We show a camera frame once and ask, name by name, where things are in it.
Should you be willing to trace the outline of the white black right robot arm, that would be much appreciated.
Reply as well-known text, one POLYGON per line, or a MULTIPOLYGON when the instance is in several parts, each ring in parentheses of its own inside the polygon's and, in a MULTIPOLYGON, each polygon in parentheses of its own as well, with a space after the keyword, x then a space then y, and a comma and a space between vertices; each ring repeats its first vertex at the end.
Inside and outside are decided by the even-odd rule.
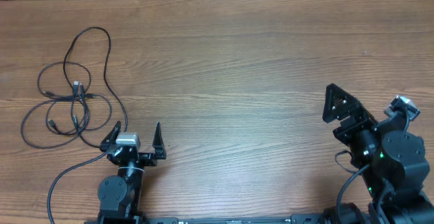
POLYGON ((387 118, 378 121, 357 98, 334 83, 327 86, 322 118, 340 122, 333 134, 347 146, 354 169, 335 206, 326 208, 318 223, 433 222, 433 204, 422 190, 430 172, 425 142, 408 131, 420 111, 409 98, 397 95, 384 112, 387 118), (367 213, 342 201, 358 176, 372 198, 367 213))

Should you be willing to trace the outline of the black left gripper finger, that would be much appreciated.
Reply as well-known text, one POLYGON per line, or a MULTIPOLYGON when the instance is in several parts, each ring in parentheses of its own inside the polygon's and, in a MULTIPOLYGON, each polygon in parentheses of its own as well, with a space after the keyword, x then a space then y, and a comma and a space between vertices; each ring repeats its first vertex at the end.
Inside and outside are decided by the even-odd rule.
POLYGON ((157 160, 165 160, 167 157, 167 153, 161 135, 160 122, 157 122, 152 146, 153 149, 155 150, 155 158, 157 160))
POLYGON ((121 122, 117 121, 113 129, 106 135, 106 137, 101 141, 99 150, 107 151, 109 147, 115 143, 117 136, 121 132, 121 122))

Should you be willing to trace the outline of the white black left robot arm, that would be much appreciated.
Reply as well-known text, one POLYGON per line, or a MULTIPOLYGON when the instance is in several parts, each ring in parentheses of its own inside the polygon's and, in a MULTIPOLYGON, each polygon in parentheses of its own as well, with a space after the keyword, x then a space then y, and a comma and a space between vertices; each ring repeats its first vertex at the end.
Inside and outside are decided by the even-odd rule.
POLYGON ((157 122, 153 137, 153 152, 140 151, 140 137, 135 132, 122 132, 121 122, 101 141, 101 155, 88 161, 71 166, 62 171, 53 181, 47 195, 47 215, 50 223, 52 214, 52 194, 56 183, 66 173, 79 167, 96 162, 104 157, 118 167, 116 175, 103 179, 98 186, 100 201, 97 223, 148 223, 147 218, 138 210, 144 169, 155 167, 159 160, 167 157, 161 135, 161 124, 157 122))

